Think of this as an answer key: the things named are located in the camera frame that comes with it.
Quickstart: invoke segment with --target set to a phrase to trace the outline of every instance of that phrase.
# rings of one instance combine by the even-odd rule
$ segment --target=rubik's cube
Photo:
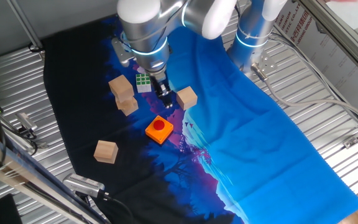
[[[138,93],[148,93],[152,91],[152,83],[149,74],[136,75],[136,88]]]

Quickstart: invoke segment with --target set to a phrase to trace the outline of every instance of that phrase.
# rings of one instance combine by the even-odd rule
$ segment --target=orange block
[[[157,116],[153,122],[146,128],[146,135],[154,141],[162,144],[173,131],[173,124],[166,119]]]

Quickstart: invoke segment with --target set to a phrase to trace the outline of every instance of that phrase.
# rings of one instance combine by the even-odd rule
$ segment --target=blue cloth
[[[168,77],[174,90],[191,86],[186,111],[202,134],[204,168],[219,181],[225,209],[244,223],[338,223],[358,209],[358,197],[268,95],[226,55],[221,39],[178,29],[169,38]]]

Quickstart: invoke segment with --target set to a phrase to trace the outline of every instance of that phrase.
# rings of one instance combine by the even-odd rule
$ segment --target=red button
[[[153,126],[154,129],[156,129],[157,131],[161,131],[162,129],[164,129],[165,123],[163,121],[158,120],[154,122]]]

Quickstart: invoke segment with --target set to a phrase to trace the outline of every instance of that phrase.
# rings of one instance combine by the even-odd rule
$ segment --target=wooden cube
[[[99,141],[93,157],[99,162],[114,164],[118,152],[117,144],[114,142]]]
[[[135,98],[132,96],[129,100],[126,100],[126,101],[121,103],[118,100],[118,98],[116,98],[117,108],[119,110],[129,110],[129,109],[133,108],[134,107],[134,103],[133,103],[134,99]]]
[[[109,86],[116,99],[121,103],[135,95],[134,88],[124,75],[111,80]]]
[[[197,104],[197,95],[189,86],[177,93],[177,102],[183,110],[187,110]]]
[[[134,97],[132,97],[132,106],[129,109],[122,110],[124,112],[125,116],[130,115],[131,113],[137,111],[139,109],[139,106],[137,105],[137,101]]]

